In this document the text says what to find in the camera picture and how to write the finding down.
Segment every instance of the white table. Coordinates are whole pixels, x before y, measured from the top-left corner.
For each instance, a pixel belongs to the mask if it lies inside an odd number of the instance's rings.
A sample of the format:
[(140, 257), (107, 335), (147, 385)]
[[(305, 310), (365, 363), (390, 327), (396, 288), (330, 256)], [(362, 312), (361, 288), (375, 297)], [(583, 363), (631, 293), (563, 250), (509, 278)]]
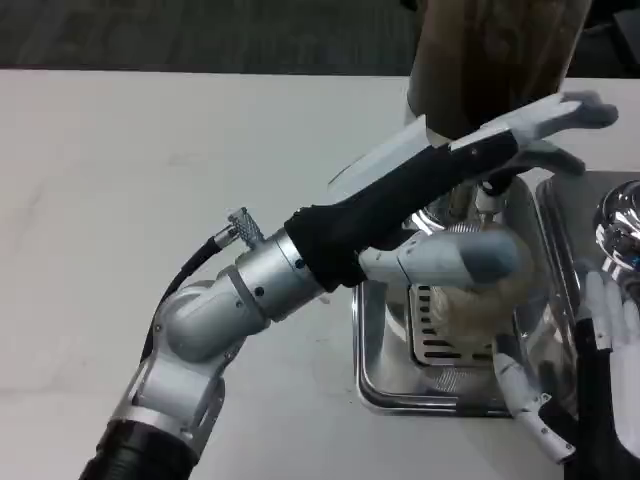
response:
[[(640, 83), (559, 143), (637, 168)], [(0, 478), (77, 478), (133, 373), (158, 296), (246, 205), (265, 233), (402, 127), (402, 78), (0, 72)], [(212, 277), (235, 245), (200, 277)], [(509, 420), (371, 413), (350, 292), (250, 339), (193, 479), (560, 479)]]

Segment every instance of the gray carpet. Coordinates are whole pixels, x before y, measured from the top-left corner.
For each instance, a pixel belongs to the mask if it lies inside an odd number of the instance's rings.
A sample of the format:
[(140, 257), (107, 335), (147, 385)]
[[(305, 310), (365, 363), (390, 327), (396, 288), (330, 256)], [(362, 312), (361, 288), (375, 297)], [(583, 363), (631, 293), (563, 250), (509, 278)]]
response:
[(407, 75), (398, 0), (0, 0), (0, 66)]

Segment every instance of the silver cylinder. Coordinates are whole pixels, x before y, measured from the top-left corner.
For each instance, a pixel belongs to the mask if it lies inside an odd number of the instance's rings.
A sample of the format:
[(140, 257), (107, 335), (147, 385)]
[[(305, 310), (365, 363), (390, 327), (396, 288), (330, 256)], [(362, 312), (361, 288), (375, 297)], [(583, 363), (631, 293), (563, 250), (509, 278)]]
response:
[(275, 322), (322, 293), (284, 229), (241, 256), (236, 267), (265, 317)]

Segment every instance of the metal grate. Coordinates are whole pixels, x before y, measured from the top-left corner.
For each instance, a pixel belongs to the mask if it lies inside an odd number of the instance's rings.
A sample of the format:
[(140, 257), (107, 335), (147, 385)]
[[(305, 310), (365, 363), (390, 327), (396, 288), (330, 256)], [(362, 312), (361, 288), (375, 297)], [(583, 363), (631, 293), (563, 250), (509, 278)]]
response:
[(410, 290), (409, 336), (416, 362), (427, 367), (492, 368), (491, 345), (473, 354), (461, 353), (438, 335), (431, 324), (431, 288), (415, 285)]

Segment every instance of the black cable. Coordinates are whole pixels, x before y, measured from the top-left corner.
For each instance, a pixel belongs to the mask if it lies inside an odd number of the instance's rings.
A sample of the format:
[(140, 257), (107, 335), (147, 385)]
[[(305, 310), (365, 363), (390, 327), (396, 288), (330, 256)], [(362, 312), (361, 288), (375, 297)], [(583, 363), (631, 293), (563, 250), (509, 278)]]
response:
[[(202, 265), (204, 265), (211, 257), (213, 257), (216, 253), (220, 252), (222, 248), (216, 243), (215, 236), (209, 238), (204, 245), (202, 245), (196, 253), (191, 255), (191, 258), (187, 260), (187, 262), (180, 268), (180, 272), (171, 280), (171, 283), (165, 290), (162, 298), (160, 298), (160, 302), (156, 307), (156, 311), (153, 314), (155, 317), (156, 313), (160, 309), (160, 305), (164, 302), (169, 296), (174, 294), (180, 288), (180, 285), (184, 283), (184, 281), (193, 275), (196, 270), (198, 270)], [(147, 332), (147, 338), (144, 341), (144, 347), (142, 348), (142, 354), (140, 355), (140, 362), (143, 362), (147, 359), (153, 350), (153, 320), (151, 321), (151, 325), (149, 325), (149, 330)]]

